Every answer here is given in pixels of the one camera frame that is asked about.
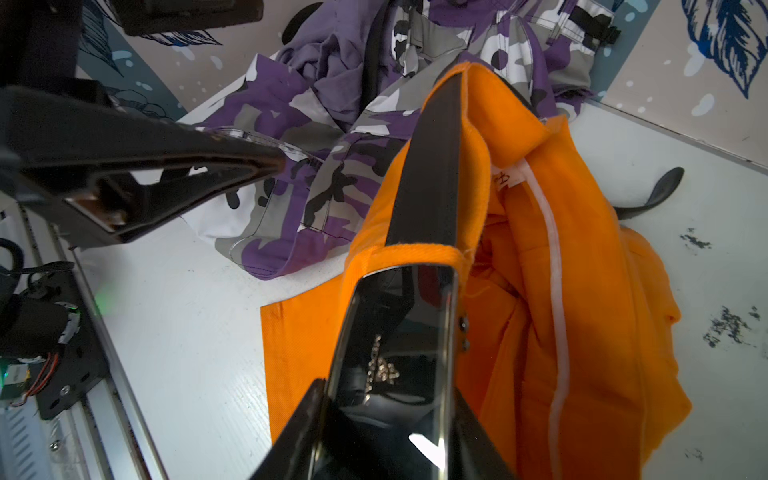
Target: blue leaf print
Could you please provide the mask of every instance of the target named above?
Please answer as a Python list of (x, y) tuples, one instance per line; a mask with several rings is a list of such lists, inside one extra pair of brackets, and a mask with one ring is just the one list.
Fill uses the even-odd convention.
[(167, 46), (186, 47), (188, 45), (221, 45), (205, 30), (197, 31), (169, 31), (168, 33), (153, 33), (142, 35), (142, 38), (155, 40)]
[[(101, 11), (101, 14), (109, 18), (112, 23), (121, 27), (120, 19), (115, 13), (111, 0), (85, 0), (86, 4), (92, 4)], [(155, 40), (166, 46), (187, 47), (189, 45), (221, 45), (210, 33), (205, 30), (196, 31), (169, 31), (168, 33), (153, 33), (142, 35), (147, 40)]]
[(113, 68), (118, 74), (120, 70), (112, 60), (112, 49), (109, 46), (109, 35), (104, 29), (104, 13), (94, 0), (83, 2), (83, 34), (78, 48), (93, 55)]
[(173, 119), (168, 117), (165, 110), (158, 104), (151, 103), (147, 97), (135, 90), (121, 90), (120, 88), (104, 86), (112, 104), (128, 114), (141, 114), (145, 117), (159, 120)]
[(768, 51), (764, 0), (683, 0), (688, 35), (727, 73), (745, 98)]

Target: white table surface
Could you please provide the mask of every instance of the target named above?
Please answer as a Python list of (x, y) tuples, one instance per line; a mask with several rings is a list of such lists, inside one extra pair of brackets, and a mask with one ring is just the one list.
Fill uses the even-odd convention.
[[(664, 172), (686, 169), (671, 199), (626, 222), (670, 275), (694, 404), (645, 477), (768, 478), (768, 176), (590, 105), (571, 128), (614, 205), (641, 204)], [(689, 228), (712, 248), (680, 238)], [(259, 308), (335, 276), (343, 258), (262, 282), (175, 220), (81, 261), (169, 478), (247, 478), (270, 447)], [(722, 306), (750, 326), (744, 344), (704, 342)]]

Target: green light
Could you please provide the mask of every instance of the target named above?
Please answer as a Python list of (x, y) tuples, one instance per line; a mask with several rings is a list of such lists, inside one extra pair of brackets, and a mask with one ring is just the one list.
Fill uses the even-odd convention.
[(112, 311), (114, 299), (108, 288), (101, 288), (94, 295), (94, 303), (101, 315), (108, 315)]

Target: orange fabric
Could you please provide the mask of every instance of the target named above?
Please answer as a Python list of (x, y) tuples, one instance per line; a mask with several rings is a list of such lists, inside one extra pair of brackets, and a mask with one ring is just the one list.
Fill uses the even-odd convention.
[[(343, 276), (262, 308), (273, 439), (311, 380), (327, 376), (357, 281), (389, 266), (440, 263), (459, 271), (470, 324), (471, 348), (458, 357), (457, 385), (510, 468), (523, 479), (560, 472), (562, 478), (639, 478), (643, 462), (690, 411), (671, 341), (680, 311), (664, 266), (645, 239), (619, 227), (563, 118), (542, 124), (480, 65), (458, 65), (442, 81), (456, 74), (462, 75), (458, 248), (384, 247), (406, 145), (352, 243)], [(496, 191), (492, 166), (528, 176)], [(545, 211), (554, 217), (559, 258)], [(553, 294), (556, 266), (561, 296)], [(568, 354), (560, 352), (567, 383), (558, 383), (563, 330), (556, 327), (556, 299), (567, 332)], [(318, 316), (321, 326), (306, 325)], [(567, 396), (553, 416), (563, 385)], [(552, 448), (557, 456), (550, 458)]]
[(337, 276), (299, 296), (261, 309), (266, 404), (273, 442), (310, 383), (328, 376), (344, 320), (336, 315), (340, 286), (341, 276)]

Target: black curved handle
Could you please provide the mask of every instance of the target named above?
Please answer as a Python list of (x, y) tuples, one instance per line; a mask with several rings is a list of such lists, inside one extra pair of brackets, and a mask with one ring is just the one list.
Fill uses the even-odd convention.
[(643, 212), (649, 211), (651, 208), (660, 205), (677, 189), (680, 185), (680, 181), (683, 180), (683, 174), (685, 170), (682, 167), (675, 167), (669, 170), (667, 173), (656, 182), (654, 190), (650, 192), (650, 197), (645, 205), (642, 207), (614, 207), (616, 210), (616, 216), (619, 220), (626, 220), (634, 218)]

